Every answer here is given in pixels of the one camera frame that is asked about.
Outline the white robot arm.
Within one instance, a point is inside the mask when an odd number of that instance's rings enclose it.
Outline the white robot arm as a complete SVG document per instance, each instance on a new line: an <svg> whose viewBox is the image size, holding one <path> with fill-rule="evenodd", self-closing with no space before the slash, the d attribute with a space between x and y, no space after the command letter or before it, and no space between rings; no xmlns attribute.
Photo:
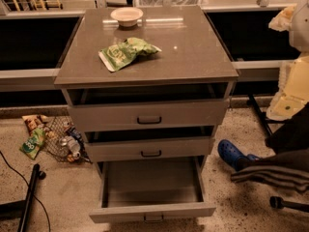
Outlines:
<svg viewBox="0 0 309 232"><path fill-rule="evenodd" d="M267 109L275 121L291 119L309 102L309 0L283 9L268 24L270 29L289 32L289 44L299 51L293 61L279 69L278 92Z"/></svg>

